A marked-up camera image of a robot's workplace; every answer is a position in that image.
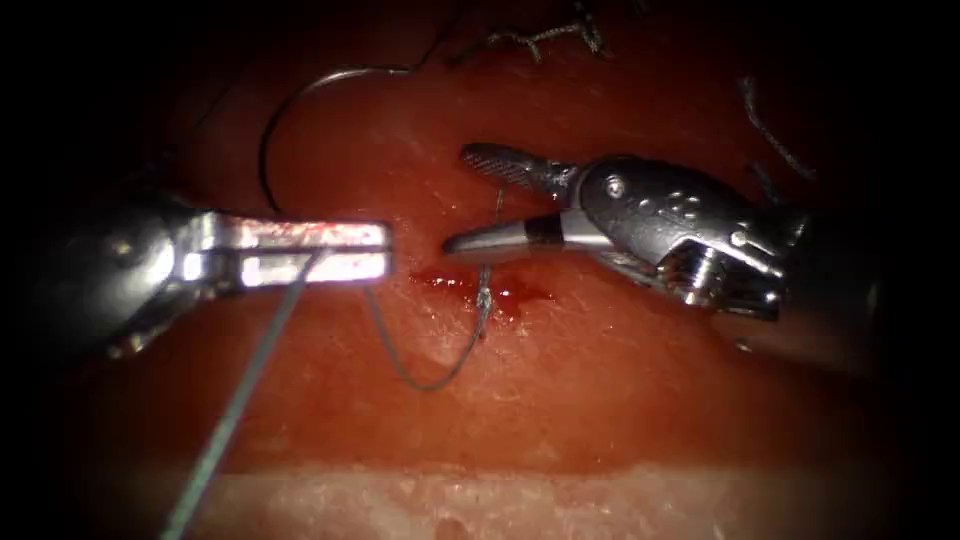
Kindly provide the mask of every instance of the blood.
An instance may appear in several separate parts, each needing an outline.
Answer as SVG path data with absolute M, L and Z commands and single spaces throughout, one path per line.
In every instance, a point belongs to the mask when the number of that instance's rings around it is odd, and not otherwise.
M 464 303 L 473 306 L 477 299 L 480 272 L 427 268 L 410 273 L 410 281 L 430 290 L 443 291 Z M 494 270 L 490 275 L 490 294 L 493 296 L 494 320 L 514 323 L 520 320 L 521 304 L 533 300 L 554 300 L 550 292 L 530 285 L 518 276 Z

